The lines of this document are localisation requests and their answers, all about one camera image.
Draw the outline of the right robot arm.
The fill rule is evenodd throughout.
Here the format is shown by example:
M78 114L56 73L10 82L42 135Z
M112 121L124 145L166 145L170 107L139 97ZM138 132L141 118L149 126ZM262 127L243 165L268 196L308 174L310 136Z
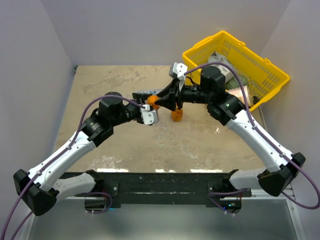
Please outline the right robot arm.
M226 77L216 66L201 70L200 84L185 85L187 66L174 63L169 75L171 83L157 94L156 105L175 111L183 103L205 104L208 113L223 126L236 133L262 160L264 167L254 170L233 170L223 183L223 192L230 197L241 189L263 189L277 197L297 176L297 169L286 158L301 167L306 159L281 146L253 119L236 96L226 92Z

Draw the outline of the orange bottle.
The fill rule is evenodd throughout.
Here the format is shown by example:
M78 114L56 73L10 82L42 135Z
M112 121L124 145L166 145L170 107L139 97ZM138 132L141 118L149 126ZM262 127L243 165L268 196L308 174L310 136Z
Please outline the orange bottle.
M183 109L182 108L177 108L175 111L171 111L171 119L174 122L180 122L183 118Z
M147 98L147 104L152 106L154 110L158 110L160 108L160 106L156 104L158 99L159 98L156 95L151 95Z

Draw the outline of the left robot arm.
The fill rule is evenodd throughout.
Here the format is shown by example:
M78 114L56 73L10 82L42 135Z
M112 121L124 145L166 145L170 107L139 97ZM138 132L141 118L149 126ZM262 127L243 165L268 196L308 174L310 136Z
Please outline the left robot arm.
M147 126L156 124L158 111L146 100L145 95L127 99L118 92L108 92L91 101L85 107L76 131L63 146L37 166L28 171L20 169L13 175L18 200L23 201L37 217L47 213L60 200L81 194L103 196L112 205L104 179L96 171L87 170L65 179L61 177L78 160L111 137L116 126L131 121Z

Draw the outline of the orange cap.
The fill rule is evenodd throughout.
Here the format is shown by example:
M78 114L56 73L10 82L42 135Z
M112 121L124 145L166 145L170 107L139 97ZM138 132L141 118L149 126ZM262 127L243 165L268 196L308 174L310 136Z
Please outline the orange cap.
M160 105L159 105L159 103L158 103L158 100L159 100L160 98L158 97L158 96L155 96L154 97L154 102L153 102L153 104L157 107L157 108L159 108L160 107Z

